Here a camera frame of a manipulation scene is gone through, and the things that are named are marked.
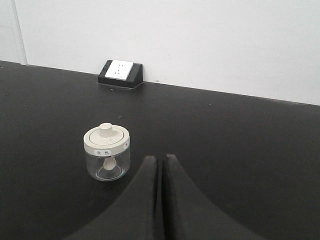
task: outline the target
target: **white lid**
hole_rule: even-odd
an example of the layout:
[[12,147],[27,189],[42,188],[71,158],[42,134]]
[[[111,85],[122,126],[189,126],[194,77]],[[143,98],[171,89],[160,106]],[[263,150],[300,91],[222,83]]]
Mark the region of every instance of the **white lid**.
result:
[[122,126],[102,123],[87,131],[83,137],[84,150],[97,157],[109,157],[122,153],[130,146],[130,136]]

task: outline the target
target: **black outlet base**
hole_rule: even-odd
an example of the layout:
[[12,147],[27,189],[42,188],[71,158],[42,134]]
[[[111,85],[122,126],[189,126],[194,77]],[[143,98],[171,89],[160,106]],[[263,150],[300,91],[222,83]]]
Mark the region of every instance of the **black outlet base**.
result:
[[132,69],[128,77],[126,78],[126,80],[119,80],[115,78],[105,77],[106,72],[110,67],[111,63],[112,63],[112,60],[106,61],[102,71],[100,72],[98,76],[98,82],[100,84],[135,89],[144,81],[143,74],[142,74],[142,64],[140,63],[133,64]]

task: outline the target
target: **lid knob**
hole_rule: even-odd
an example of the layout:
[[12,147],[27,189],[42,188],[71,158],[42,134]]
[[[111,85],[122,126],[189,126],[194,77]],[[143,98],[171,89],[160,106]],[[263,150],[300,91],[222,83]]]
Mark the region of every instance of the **lid knob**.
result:
[[113,135],[113,129],[111,123],[102,123],[99,126],[99,133],[102,138],[109,138]]

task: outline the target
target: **label on lid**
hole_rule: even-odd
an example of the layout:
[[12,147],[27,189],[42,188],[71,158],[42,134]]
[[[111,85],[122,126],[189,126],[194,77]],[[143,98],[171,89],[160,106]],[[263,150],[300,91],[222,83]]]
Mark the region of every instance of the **label on lid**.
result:
[[94,155],[97,157],[109,157],[112,155],[112,152],[110,150],[94,150]]

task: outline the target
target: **white wall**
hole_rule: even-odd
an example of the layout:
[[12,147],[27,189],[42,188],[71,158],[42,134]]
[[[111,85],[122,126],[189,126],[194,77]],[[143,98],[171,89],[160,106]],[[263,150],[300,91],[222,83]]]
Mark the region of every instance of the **white wall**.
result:
[[0,0],[0,60],[20,63],[8,0]]
[[28,63],[320,105],[318,0],[15,0]]

